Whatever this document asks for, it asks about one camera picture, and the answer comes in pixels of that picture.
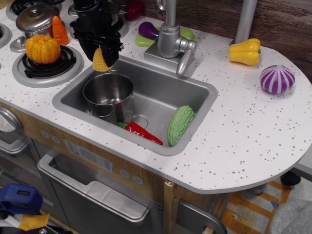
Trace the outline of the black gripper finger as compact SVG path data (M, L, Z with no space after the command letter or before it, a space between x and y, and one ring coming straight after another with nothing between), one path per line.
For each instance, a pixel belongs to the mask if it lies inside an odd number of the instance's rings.
M106 65L113 66L119 59L119 51L122 50L123 44L120 40L103 40L100 47Z
M92 61L96 49L100 47L99 40L95 36L86 36L78 37L78 41L87 58Z

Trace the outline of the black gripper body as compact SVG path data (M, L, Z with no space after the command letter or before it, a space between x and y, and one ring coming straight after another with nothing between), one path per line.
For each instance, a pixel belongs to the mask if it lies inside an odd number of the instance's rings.
M75 38L120 42L120 33L112 25L113 8L107 0L75 0L73 9L78 15L70 23Z

